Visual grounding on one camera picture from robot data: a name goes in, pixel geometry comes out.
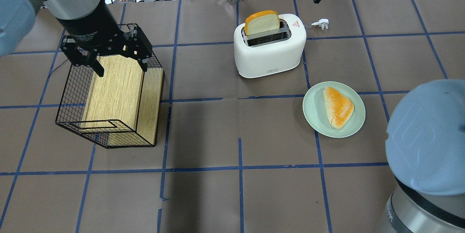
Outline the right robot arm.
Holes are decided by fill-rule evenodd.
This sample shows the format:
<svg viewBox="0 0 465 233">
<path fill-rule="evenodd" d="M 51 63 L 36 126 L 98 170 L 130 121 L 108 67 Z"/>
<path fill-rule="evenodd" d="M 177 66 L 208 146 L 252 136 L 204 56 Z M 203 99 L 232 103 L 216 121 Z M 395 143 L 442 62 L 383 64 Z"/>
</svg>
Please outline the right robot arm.
<svg viewBox="0 0 465 233">
<path fill-rule="evenodd" d="M 360 92 L 347 138 L 314 135 L 323 231 L 451 233 L 464 216 L 464 0 L 299 0 L 329 15 L 306 48 L 312 86 Z"/>
</svg>

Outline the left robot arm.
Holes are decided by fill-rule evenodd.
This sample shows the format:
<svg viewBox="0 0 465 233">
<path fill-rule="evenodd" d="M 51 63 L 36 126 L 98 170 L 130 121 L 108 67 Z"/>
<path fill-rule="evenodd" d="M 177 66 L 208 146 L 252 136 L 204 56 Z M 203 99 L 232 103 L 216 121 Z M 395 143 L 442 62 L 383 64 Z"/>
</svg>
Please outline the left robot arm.
<svg viewBox="0 0 465 233">
<path fill-rule="evenodd" d="M 98 56 L 124 56 L 138 61 L 147 71 L 152 45 L 136 24 L 121 31 L 105 0 L 0 0 L 1 56 L 13 53 L 32 30 L 42 5 L 52 13 L 65 31 L 60 49 L 73 66 L 92 68 L 103 77 Z"/>
</svg>

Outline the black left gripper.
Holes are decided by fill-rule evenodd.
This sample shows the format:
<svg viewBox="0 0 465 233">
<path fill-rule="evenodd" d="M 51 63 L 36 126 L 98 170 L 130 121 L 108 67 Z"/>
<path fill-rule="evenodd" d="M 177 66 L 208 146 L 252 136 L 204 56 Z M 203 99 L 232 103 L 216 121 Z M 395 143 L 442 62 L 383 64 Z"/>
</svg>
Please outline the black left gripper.
<svg viewBox="0 0 465 233">
<path fill-rule="evenodd" d="M 99 76 L 104 68 L 98 56 L 124 56 L 136 60 L 142 71 L 147 71 L 152 57 L 152 44 L 137 24 L 118 24 L 115 30 L 104 33 L 94 31 L 83 36 L 64 36 L 61 51 L 73 66 L 86 66 Z"/>
</svg>

